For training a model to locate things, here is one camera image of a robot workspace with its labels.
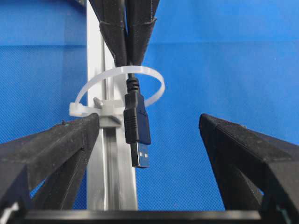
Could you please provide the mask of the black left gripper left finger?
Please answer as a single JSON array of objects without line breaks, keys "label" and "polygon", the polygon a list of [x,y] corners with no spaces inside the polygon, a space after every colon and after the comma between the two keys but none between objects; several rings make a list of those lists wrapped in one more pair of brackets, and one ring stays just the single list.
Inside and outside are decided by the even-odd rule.
[{"label": "black left gripper left finger", "polygon": [[0,146],[0,221],[12,213],[70,210],[99,134],[95,113]]}]

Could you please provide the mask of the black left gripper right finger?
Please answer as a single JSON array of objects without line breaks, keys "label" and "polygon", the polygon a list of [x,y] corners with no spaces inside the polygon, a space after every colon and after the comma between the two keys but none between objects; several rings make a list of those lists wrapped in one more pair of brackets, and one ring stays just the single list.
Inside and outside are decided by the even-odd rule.
[{"label": "black left gripper right finger", "polygon": [[206,113],[199,133],[226,210],[298,223],[298,145]]}]

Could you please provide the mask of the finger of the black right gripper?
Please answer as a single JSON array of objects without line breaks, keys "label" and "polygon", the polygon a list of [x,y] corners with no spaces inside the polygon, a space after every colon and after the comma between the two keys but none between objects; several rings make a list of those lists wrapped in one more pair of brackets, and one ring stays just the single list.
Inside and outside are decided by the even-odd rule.
[{"label": "finger of the black right gripper", "polygon": [[89,1],[99,21],[100,32],[116,67],[128,63],[124,3],[122,0]]},{"label": "finger of the black right gripper", "polygon": [[126,1],[127,55],[130,65],[141,65],[155,23],[158,0]]}]

